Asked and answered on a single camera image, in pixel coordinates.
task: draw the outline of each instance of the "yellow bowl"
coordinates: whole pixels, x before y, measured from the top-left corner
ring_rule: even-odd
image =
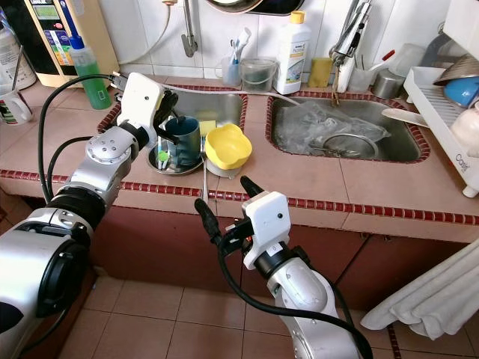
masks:
[[[232,123],[208,132],[205,149],[208,159],[222,170],[243,166],[252,151],[251,142]]]

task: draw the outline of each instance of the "stainless steel sink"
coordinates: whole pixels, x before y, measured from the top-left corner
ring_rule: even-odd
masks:
[[[243,107],[241,96],[175,92],[178,93],[178,102],[174,109],[180,116],[193,116],[199,120],[216,120],[217,126],[226,123],[239,126]]]
[[[295,97],[298,102],[305,101],[315,101],[318,105],[324,109],[332,110],[330,99],[317,99],[317,98],[304,98],[304,97]],[[278,116],[278,111],[284,107],[291,107],[293,104],[286,102],[282,99],[276,99],[272,103],[272,141],[276,144],[280,150],[284,152],[286,149],[281,148],[280,144],[275,139],[274,133],[281,133],[281,128],[276,128],[275,119]],[[374,158],[376,160],[382,161],[393,161],[393,162],[410,162],[415,161],[421,157],[421,150],[416,144],[415,139],[412,137],[411,132],[407,128],[405,123],[402,123],[398,120],[392,120],[385,116],[381,115],[382,110],[388,108],[387,105],[374,101],[364,101],[364,100],[351,100],[343,99],[341,100],[340,110],[352,117],[359,117],[362,120],[366,120],[370,123],[373,123],[378,126],[384,127],[391,133],[391,137],[383,138],[378,141],[376,145],[378,146],[379,153]]]

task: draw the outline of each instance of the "floor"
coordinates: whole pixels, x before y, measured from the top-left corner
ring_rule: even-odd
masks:
[[[361,312],[353,311],[359,326]],[[479,316],[454,336],[431,341],[394,324],[361,330],[376,359],[479,357]],[[391,338],[397,346],[391,345]],[[278,317],[238,297],[200,289],[98,277],[60,359],[294,358]]]

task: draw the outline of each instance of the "faucet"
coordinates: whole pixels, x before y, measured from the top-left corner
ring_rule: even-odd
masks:
[[[344,63],[346,56],[348,58],[354,56],[361,39],[361,33],[369,19],[371,1],[351,1],[339,40],[329,50],[329,57],[332,58],[336,67]]]
[[[189,0],[183,0],[185,3],[185,20],[186,20],[186,33],[181,35],[181,40],[183,41],[183,48],[185,49],[185,54],[189,58],[193,57],[193,54],[198,50],[198,44],[195,41],[195,35],[193,35],[192,30],[192,17],[189,11]]]

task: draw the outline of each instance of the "dish rack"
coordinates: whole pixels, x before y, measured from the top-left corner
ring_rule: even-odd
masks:
[[[442,86],[433,85],[444,71],[434,67],[413,67],[404,88],[466,183],[463,194],[473,198],[479,193],[479,158],[468,156],[467,150],[449,129],[464,110],[444,97]]]

